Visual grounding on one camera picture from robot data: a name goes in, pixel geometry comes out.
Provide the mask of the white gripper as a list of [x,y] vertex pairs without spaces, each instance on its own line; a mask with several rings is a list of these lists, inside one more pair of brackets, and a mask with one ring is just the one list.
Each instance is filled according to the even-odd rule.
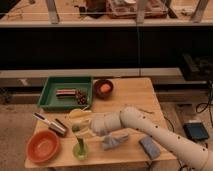
[[81,130],[84,128],[88,128],[90,125],[90,129],[81,130],[76,133],[78,138],[91,138],[98,136],[108,135],[110,133],[110,129],[107,125],[109,121],[109,117],[107,115],[95,115],[92,120],[90,119],[80,119],[75,120],[72,123],[73,130]]

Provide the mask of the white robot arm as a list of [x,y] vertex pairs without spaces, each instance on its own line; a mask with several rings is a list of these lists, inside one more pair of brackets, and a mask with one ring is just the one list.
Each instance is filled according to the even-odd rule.
[[119,112],[99,114],[74,109],[71,119],[75,124],[83,126],[79,136],[104,136],[113,131],[131,128],[149,135],[196,171],[213,171],[213,151],[153,123],[135,107],[128,106]]

